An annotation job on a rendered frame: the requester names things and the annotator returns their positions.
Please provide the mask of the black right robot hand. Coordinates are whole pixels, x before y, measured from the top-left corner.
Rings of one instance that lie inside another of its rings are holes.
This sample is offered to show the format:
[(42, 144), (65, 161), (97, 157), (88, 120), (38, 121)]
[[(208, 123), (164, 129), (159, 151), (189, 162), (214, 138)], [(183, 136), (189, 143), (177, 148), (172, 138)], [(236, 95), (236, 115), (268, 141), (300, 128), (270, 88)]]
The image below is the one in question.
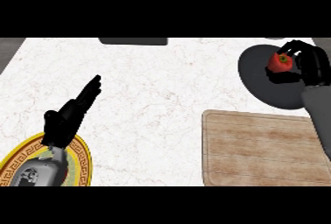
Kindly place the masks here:
[(273, 73), (266, 66), (266, 76), (271, 83), (302, 81), (307, 86), (331, 85), (331, 65), (326, 52), (320, 47), (308, 45), (301, 40), (292, 40), (274, 53), (285, 53), (292, 58), (294, 64), (292, 69), (280, 73)]

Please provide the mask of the yellow patterned plate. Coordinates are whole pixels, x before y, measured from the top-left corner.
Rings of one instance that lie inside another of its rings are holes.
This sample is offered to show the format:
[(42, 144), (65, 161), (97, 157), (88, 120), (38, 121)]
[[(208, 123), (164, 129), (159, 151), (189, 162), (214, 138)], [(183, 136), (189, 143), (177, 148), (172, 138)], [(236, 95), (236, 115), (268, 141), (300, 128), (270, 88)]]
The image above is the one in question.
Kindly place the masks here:
[[(8, 152), (0, 162), (0, 186), (8, 186), (16, 170), (28, 159), (51, 158), (51, 152), (41, 144), (44, 133), (31, 136)], [(88, 146), (75, 136), (66, 147), (66, 178), (62, 186), (88, 186), (91, 180), (91, 157)]]

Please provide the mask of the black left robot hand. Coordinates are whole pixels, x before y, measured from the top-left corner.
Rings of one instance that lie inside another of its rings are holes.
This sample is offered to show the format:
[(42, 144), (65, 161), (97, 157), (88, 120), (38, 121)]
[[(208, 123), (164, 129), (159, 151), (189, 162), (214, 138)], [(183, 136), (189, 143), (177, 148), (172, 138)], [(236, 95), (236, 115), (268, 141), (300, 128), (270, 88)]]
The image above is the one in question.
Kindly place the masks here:
[(44, 113), (44, 137), (41, 144), (65, 149), (75, 137), (84, 115), (100, 93), (100, 76), (96, 75), (84, 86), (75, 99), (70, 99), (59, 111)]

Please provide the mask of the dark grey pan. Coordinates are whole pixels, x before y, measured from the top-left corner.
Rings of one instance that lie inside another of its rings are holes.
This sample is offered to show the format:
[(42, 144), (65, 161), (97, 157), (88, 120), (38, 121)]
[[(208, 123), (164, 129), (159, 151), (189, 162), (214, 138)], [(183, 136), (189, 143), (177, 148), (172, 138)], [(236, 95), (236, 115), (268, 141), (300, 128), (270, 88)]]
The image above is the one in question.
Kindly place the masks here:
[(286, 82), (280, 74), (267, 77), (266, 67), (268, 58), (279, 50), (274, 45), (254, 45), (248, 47), (237, 59), (237, 73), (242, 84), (252, 96), (277, 109), (300, 109), (302, 105), (301, 92), (304, 83)]

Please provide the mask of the dark grey flat object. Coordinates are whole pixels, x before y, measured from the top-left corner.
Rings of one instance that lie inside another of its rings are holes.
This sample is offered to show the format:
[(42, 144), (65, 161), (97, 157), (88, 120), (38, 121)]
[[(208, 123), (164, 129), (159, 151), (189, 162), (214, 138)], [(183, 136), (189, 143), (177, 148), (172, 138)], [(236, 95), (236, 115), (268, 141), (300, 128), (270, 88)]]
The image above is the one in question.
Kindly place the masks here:
[(99, 38), (106, 45), (137, 45), (137, 46), (165, 46), (167, 38)]

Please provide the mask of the wooden cutting board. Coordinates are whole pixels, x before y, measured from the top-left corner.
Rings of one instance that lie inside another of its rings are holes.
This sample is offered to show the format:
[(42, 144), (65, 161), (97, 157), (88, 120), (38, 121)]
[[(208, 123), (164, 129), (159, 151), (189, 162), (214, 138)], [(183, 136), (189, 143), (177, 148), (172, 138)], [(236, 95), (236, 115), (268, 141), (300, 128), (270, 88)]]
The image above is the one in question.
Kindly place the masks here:
[(201, 175), (206, 186), (331, 186), (331, 161), (310, 119), (203, 111)]

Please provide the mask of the red bell pepper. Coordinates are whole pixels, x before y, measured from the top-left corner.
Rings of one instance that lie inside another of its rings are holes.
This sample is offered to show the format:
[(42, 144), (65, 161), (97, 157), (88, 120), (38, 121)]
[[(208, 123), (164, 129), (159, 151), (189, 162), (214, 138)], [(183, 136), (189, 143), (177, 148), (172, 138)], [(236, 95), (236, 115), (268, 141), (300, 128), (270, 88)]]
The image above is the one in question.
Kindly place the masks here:
[(273, 73), (288, 72), (292, 69), (292, 58), (285, 53), (274, 53), (268, 59), (267, 69)]

